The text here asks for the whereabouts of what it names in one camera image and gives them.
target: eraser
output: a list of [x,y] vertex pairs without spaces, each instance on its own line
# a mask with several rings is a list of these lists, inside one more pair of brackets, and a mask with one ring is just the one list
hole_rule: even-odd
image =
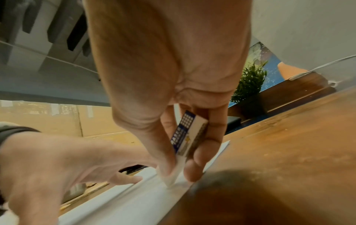
[[176,166],[169,176],[162,176],[157,170],[157,174],[167,185],[172,186],[178,175],[183,171],[187,156],[193,154],[205,135],[208,120],[185,111],[174,135],[171,139],[176,157]]

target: wooden board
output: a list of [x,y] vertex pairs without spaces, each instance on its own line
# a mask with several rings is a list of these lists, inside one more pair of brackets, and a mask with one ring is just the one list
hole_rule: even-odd
[[356,89],[225,136],[230,145],[160,222],[356,224]]

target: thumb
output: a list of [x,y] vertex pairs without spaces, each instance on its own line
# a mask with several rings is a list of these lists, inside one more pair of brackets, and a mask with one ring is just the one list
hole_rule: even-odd
[[108,182],[115,185],[124,185],[129,183],[138,183],[142,180],[141,176],[129,176],[124,173],[116,172]]
[[27,188],[15,191],[9,208],[19,217],[19,225],[56,225],[63,193],[58,188]]
[[148,152],[158,160],[163,175],[169,175],[175,167],[175,154],[171,140],[160,120],[144,130],[133,131]]

